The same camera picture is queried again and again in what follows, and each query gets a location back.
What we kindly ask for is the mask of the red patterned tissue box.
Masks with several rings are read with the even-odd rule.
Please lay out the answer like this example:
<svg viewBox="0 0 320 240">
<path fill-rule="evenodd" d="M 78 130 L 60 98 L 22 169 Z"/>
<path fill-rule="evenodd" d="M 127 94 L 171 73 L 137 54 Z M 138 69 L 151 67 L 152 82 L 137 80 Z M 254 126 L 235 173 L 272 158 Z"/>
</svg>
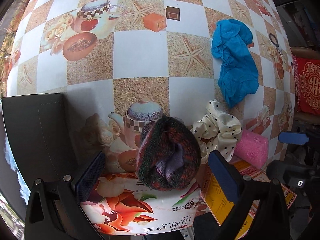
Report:
<svg viewBox="0 0 320 240">
<path fill-rule="evenodd" d="M 288 209 L 296 194 L 264 171 L 217 150 L 208 157 L 202 194 L 219 224 L 217 239 L 290 239 Z"/>
</svg>

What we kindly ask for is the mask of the cream polka dot scrunchie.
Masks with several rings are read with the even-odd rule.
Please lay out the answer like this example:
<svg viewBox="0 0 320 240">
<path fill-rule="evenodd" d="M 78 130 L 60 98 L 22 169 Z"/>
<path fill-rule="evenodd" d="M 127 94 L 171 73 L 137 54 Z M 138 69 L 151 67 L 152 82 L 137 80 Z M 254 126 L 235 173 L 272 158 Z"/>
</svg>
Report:
<svg viewBox="0 0 320 240">
<path fill-rule="evenodd" d="M 206 114 L 193 123 L 191 132 L 199 143 L 202 164 L 208 163 L 213 151 L 219 151 L 229 162 L 241 140 L 242 124 L 235 116 L 227 113 L 223 104 L 210 100 Z"/>
</svg>

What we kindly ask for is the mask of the grey cardboard storage box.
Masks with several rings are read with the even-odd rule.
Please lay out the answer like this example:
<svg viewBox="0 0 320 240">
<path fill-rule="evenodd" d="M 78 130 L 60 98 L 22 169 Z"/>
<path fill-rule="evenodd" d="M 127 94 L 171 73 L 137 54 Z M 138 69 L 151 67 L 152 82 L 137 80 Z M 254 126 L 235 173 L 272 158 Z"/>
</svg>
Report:
<svg viewBox="0 0 320 240">
<path fill-rule="evenodd" d="M 29 188 L 35 179 L 58 181 L 78 169 L 62 93 L 6 97 L 2 110 L 13 157 Z"/>
</svg>

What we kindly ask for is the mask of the wooden chair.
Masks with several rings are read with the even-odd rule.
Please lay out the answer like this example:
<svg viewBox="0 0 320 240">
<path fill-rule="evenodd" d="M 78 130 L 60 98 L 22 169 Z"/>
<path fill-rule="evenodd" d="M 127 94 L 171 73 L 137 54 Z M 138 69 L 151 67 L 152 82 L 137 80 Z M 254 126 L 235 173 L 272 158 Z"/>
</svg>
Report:
<svg viewBox="0 0 320 240">
<path fill-rule="evenodd" d="M 294 119 L 319 125 L 319 52 L 305 47 L 292 47 L 295 78 Z"/>
</svg>

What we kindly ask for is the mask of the red embroidered cushion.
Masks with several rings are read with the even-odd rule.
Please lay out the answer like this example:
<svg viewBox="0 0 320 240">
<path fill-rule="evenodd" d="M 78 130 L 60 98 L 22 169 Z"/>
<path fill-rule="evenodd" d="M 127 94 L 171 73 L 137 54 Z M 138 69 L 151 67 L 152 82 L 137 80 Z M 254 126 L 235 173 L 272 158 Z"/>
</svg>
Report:
<svg viewBox="0 0 320 240">
<path fill-rule="evenodd" d="M 319 116 L 319 60 L 293 57 L 297 111 Z"/>
</svg>

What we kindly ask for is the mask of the dark red knitted hat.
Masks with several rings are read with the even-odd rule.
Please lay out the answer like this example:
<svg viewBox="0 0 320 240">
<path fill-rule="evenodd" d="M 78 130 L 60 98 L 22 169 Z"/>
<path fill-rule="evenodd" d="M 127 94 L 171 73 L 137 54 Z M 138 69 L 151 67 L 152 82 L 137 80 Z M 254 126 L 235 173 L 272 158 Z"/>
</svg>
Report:
<svg viewBox="0 0 320 240">
<path fill-rule="evenodd" d="M 199 143 L 180 120 L 163 115 L 143 127 L 136 172 L 145 186 L 158 191 L 185 189 L 200 162 Z"/>
</svg>

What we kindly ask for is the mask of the checkered patterned tablecloth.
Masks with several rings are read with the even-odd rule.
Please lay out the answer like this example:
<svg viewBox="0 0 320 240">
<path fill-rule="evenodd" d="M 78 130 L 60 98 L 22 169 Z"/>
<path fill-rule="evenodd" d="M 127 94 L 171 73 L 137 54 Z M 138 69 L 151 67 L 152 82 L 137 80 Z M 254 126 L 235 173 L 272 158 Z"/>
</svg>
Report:
<svg viewBox="0 0 320 240">
<path fill-rule="evenodd" d="M 218 21 L 253 34 L 249 52 L 259 88 L 230 109 L 244 129 L 268 139 L 268 160 L 283 160 L 278 134 L 290 129 L 295 85 L 289 42 L 273 0 L 30 0 L 18 26 L 7 96 L 64 93 L 76 157 L 103 150 L 126 172 L 139 131 L 155 114 L 200 120 L 223 102 L 221 61 L 212 57 Z"/>
</svg>

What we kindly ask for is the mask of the white floral snack bag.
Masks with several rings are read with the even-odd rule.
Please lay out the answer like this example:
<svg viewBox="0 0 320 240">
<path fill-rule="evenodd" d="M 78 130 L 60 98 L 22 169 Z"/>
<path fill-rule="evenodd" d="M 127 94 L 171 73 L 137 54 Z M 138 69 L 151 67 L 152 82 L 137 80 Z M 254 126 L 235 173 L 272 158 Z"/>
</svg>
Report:
<svg viewBox="0 0 320 240">
<path fill-rule="evenodd" d="M 135 173 L 106 173 L 80 206 L 100 233 L 148 235 L 192 226 L 200 193 L 196 180 L 183 190 L 158 191 Z"/>
</svg>

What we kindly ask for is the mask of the light blue fluffy fabric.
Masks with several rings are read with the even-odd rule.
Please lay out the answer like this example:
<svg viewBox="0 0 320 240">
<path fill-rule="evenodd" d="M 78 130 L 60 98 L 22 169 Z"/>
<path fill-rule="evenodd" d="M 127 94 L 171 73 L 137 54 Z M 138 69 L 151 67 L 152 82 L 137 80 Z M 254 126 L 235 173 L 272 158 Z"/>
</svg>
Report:
<svg viewBox="0 0 320 240">
<path fill-rule="evenodd" d="M 18 166 L 16 164 L 16 161 L 14 159 L 8 138 L 5 138 L 5 146 L 4 146 L 4 154 L 5 154 L 5 159 L 10 166 L 10 168 L 16 172 L 17 178 L 18 178 L 18 183 L 20 185 L 20 195 L 21 198 L 24 200 L 25 204 L 28 204 L 29 197 L 30 197 L 30 189 L 27 186 L 26 182 L 24 181 L 21 172 L 18 169 Z"/>
</svg>

